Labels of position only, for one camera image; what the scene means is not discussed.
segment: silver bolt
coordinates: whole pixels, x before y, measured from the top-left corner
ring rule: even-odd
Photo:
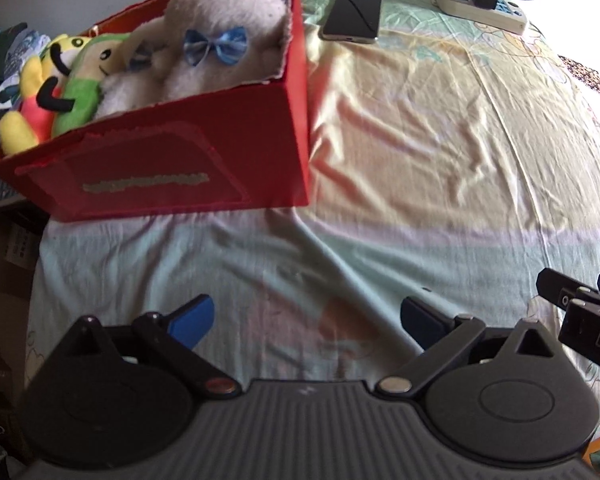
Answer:
[[[214,377],[205,383],[205,390],[216,395],[232,394],[237,388],[235,381],[226,377]]]
[[[405,394],[411,390],[411,381],[404,377],[385,377],[378,387],[386,394]]]

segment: green plush toy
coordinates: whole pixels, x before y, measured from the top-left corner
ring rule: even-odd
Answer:
[[[78,54],[60,98],[52,93],[58,80],[51,77],[37,95],[38,106],[58,112],[51,131],[57,137],[88,123],[100,103],[100,82],[109,74],[122,72],[125,62],[118,48],[128,34],[102,34]]]

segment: yellow plush toy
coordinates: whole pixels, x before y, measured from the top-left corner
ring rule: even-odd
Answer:
[[[43,83],[57,77],[58,95],[71,72],[71,65],[90,38],[61,34],[38,56],[30,57],[20,73],[20,111],[7,112],[0,120],[0,145],[5,155],[14,155],[37,146],[51,137],[55,114],[41,108],[36,97]]]

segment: gray ribbed panel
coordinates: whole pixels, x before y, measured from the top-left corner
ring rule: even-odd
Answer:
[[[362,383],[255,381],[208,402],[167,451],[113,471],[36,463],[23,480],[597,480],[582,462],[538,471],[477,464],[443,447],[414,408]]]

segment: black triangular hole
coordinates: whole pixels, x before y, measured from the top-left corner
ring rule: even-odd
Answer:
[[[73,341],[69,355],[80,356],[80,355],[97,355],[102,353],[96,338],[93,336],[93,332],[87,327],[84,327],[80,331],[80,335]]]
[[[554,353],[544,342],[537,330],[527,330],[522,343],[518,347],[518,353],[522,355],[535,355],[538,357],[553,357]]]

